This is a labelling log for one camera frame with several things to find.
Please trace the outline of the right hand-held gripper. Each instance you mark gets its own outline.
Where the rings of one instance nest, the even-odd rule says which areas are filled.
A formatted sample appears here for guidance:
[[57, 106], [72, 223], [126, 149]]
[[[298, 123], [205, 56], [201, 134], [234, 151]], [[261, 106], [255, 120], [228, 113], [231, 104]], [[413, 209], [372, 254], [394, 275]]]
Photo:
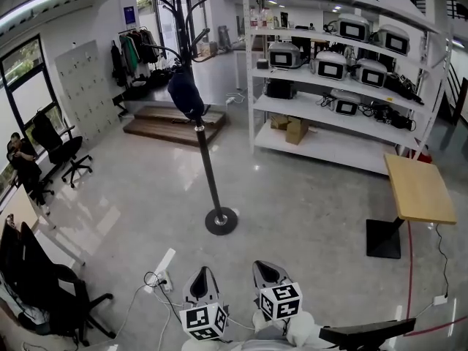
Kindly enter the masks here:
[[302, 309], [303, 294], [297, 282], [292, 282], [282, 267], [255, 260], [252, 264], [257, 308], [267, 320], [286, 320]]

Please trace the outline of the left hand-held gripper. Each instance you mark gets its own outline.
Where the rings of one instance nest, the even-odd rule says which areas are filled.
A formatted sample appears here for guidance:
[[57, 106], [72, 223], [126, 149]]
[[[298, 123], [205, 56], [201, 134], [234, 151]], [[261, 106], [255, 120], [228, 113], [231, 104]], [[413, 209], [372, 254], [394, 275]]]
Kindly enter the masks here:
[[[209, 301], [198, 301], [199, 298]], [[219, 288], [208, 266], [197, 269], [186, 281], [183, 288], [184, 304], [179, 317], [189, 337], [197, 341], [209, 341], [224, 336], [228, 314], [224, 309], [224, 301], [218, 298]]]

